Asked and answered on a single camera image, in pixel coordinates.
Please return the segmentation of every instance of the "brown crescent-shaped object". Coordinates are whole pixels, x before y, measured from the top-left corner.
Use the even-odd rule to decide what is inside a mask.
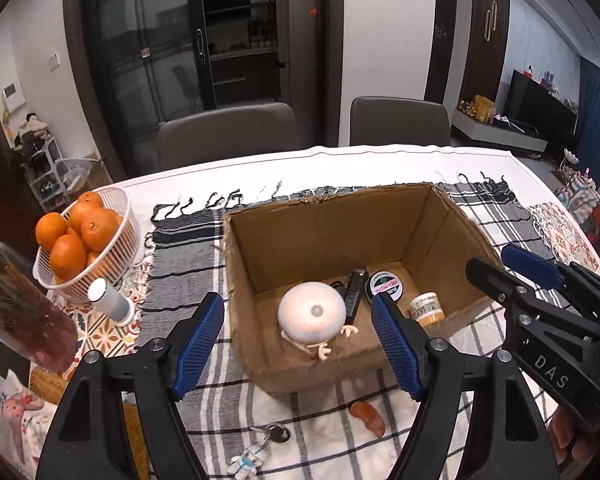
[[[384,435],[386,429],[384,420],[371,404],[364,402],[363,400],[357,400],[349,408],[351,415],[361,418],[365,423],[368,430],[371,430],[373,434],[380,438]]]

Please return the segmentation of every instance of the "cardboard box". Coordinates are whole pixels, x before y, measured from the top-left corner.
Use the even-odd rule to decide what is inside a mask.
[[[231,335],[247,376],[271,395],[314,388],[387,364],[363,300],[360,332],[331,340],[320,362],[280,337],[278,303],[301,282],[346,283],[354,268],[390,270],[402,280],[403,312],[435,292],[445,319],[427,328],[449,338],[489,301],[464,276],[469,258],[501,265],[479,227],[431,184],[365,189],[273,202],[224,218]]]

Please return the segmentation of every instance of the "marble wall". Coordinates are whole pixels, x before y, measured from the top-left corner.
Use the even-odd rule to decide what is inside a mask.
[[[524,72],[529,65],[533,67],[534,79],[539,81],[548,70],[554,74],[560,96],[578,102],[580,57],[528,3],[511,0],[509,36],[496,110],[502,110],[513,71]]]

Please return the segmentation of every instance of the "television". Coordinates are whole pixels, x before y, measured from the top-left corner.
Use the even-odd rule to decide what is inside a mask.
[[[504,115],[514,123],[533,126],[548,141],[545,153],[562,160],[564,148],[573,151],[578,142],[574,130],[577,115],[532,79],[513,71]]]

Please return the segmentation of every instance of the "blue curtain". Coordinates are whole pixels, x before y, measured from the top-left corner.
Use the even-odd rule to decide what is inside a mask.
[[[583,57],[580,58],[580,102],[576,137],[580,139],[577,169],[600,186],[600,69]]]

